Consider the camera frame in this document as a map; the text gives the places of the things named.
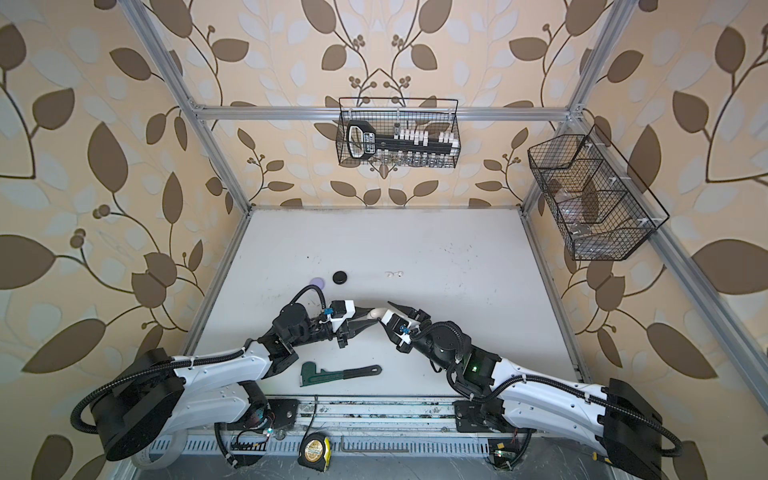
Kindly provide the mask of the black round earbud case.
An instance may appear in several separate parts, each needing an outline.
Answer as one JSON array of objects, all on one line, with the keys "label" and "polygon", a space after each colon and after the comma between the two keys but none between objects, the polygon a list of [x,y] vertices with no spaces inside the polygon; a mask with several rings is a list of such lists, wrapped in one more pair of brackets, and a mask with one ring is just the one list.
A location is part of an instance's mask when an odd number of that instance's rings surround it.
[{"label": "black round earbud case", "polygon": [[348,275],[344,271],[336,271],[332,276],[332,280],[335,284],[342,285],[347,282]]}]

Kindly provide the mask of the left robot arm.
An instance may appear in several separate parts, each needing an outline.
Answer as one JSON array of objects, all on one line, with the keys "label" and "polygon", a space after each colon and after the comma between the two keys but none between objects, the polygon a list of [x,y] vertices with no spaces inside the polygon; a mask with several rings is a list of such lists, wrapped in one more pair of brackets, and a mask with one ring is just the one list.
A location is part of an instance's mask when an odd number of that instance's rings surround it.
[{"label": "left robot arm", "polygon": [[383,308],[358,307],[351,300],[322,300],[320,307],[319,315],[311,317],[293,298],[264,335],[246,339],[235,350],[203,356],[150,350],[80,400],[70,424],[98,436],[106,459],[117,461],[138,454],[163,435],[243,422],[266,406],[259,381],[296,362],[296,347],[331,340],[345,347],[386,314]]}]

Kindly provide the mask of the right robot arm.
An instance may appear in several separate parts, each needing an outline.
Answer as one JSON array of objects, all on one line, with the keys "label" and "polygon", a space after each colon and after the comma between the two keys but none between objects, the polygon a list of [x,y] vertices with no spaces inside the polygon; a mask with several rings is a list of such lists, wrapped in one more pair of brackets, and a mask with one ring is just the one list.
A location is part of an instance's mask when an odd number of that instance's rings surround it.
[{"label": "right robot arm", "polygon": [[622,380],[603,386],[536,372],[475,346],[452,321],[413,318],[393,307],[367,316],[399,352],[417,351],[444,373],[455,393],[479,407],[490,429],[509,426],[573,440],[640,479],[662,478],[663,459],[684,453],[661,414]]}]

